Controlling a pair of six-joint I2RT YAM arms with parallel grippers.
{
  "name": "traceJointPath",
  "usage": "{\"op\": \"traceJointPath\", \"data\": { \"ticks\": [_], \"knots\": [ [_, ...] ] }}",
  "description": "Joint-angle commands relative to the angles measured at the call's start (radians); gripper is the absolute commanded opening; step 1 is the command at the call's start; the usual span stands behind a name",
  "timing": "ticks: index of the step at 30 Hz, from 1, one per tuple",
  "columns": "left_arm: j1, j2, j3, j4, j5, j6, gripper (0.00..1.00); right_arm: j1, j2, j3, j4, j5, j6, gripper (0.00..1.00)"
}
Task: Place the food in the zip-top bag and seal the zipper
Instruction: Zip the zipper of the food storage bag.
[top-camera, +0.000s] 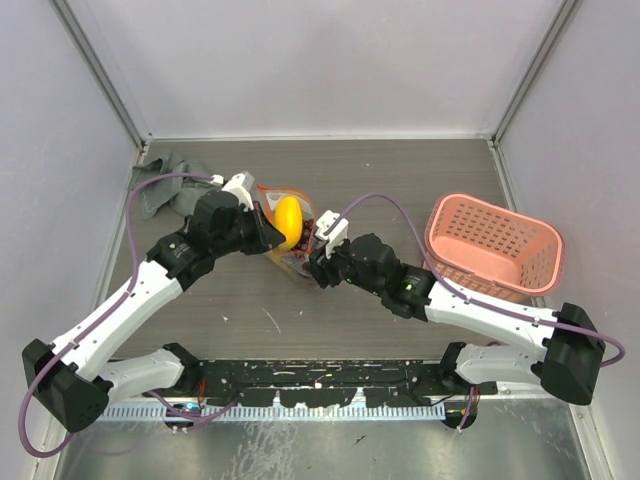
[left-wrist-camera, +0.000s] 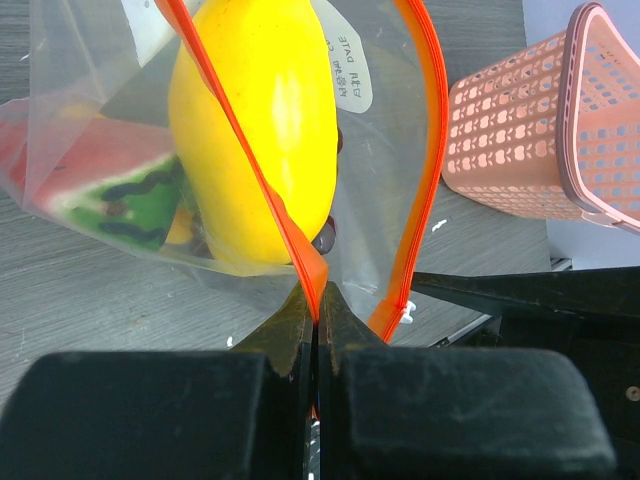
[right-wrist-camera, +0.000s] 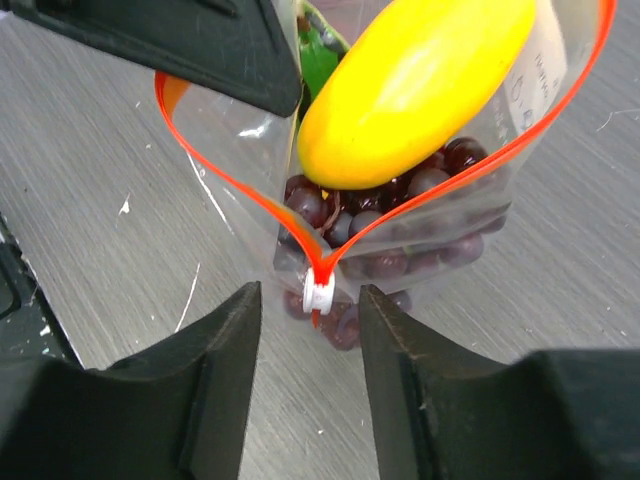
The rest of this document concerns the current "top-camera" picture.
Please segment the clear zip top bag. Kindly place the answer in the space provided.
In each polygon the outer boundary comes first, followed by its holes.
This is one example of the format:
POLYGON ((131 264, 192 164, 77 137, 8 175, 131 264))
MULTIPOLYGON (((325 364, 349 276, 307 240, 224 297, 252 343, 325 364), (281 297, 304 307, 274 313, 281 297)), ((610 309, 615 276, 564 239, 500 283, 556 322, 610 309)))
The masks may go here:
POLYGON ((317 219, 311 198, 295 188, 259 184, 257 191, 267 219, 285 237, 285 242, 269 253, 270 260, 292 278, 309 282, 311 275, 303 266, 314 246, 317 219))

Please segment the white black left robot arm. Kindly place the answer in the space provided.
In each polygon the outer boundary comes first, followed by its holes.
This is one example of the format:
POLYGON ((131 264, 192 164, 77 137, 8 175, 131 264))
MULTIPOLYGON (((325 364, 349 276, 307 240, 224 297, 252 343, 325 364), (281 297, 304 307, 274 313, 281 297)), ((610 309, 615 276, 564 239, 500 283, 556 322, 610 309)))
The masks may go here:
POLYGON ((89 427, 111 404, 156 389, 188 396, 199 387, 199 359, 177 343, 119 365, 108 362, 152 315, 235 252, 256 255, 285 242, 258 202, 232 193, 200 198, 181 229, 160 238, 129 282, 75 328, 22 352, 25 376, 40 404, 70 433, 89 427))

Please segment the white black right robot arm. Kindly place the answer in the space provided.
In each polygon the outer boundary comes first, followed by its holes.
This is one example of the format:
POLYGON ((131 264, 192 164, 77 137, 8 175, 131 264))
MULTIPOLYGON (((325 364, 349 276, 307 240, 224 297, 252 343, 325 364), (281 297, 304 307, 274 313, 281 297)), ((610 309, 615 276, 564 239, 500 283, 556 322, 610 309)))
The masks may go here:
POLYGON ((353 241, 320 236, 305 265, 321 288, 347 282, 401 318, 452 325, 495 340, 493 346, 450 344, 440 361, 444 390, 459 394, 486 382, 539 385, 570 404, 591 403, 605 353, 586 311, 526 307, 458 285, 401 262, 374 234, 353 241))

